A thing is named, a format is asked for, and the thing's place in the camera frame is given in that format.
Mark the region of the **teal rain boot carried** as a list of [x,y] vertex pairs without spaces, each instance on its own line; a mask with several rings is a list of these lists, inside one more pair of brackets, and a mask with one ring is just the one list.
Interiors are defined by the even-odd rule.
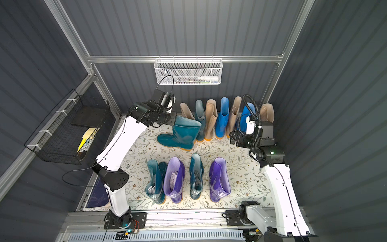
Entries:
[[166,147],[192,150],[202,124],[199,121],[177,116],[172,127],[172,134],[160,134],[158,143]]

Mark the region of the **teal rain boot back row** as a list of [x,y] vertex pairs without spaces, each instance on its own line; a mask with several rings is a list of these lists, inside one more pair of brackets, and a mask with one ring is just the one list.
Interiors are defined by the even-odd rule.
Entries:
[[195,120],[200,122],[201,127],[199,130],[199,133],[197,135],[197,141],[198,142],[203,142],[205,139],[205,128],[206,128],[206,115],[205,115],[205,110],[203,106],[203,102],[201,100],[196,100],[195,103]]

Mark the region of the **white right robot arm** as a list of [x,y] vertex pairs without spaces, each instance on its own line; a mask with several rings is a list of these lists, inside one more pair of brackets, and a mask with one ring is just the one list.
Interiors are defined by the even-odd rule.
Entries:
[[245,218],[264,234],[265,242],[311,242],[317,236],[311,234],[299,208],[290,177],[290,167],[285,163],[285,152],[274,138],[260,137],[258,132],[244,134],[234,130],[230,143],[249,150],[249,156],[257,161],[266,176],[274,202],[273,220],[260,205],[245,205]]

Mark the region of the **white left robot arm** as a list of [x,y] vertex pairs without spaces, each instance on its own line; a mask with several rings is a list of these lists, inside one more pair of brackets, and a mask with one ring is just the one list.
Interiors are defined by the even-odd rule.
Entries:
[[123,125],[107,147],[97,156],[94,172],[103,181],[109,196],[112,213],[121,218],[129,212],[125,185],[129,174],[121,165],[138,137],[153,124],[174,125],[176,112],[169,104],[156,104],[152,101],[134,104],[128,111]]

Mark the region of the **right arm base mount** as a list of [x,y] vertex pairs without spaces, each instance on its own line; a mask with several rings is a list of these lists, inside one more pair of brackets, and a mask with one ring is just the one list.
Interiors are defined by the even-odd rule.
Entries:
[[253,222],[247,217],[247,207],[250,205],[260,205],[258,201],[242,201],[238,209],[226,210],[222,217],[226,219],[228,226],[249,226]]

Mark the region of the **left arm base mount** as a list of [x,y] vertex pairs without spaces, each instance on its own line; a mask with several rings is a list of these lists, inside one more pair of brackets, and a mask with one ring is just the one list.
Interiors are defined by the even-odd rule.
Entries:
[[123,216],[118,217],[109,210],[104,218],[104,229],[143,229],[147,221],[146,212],[127,211]]

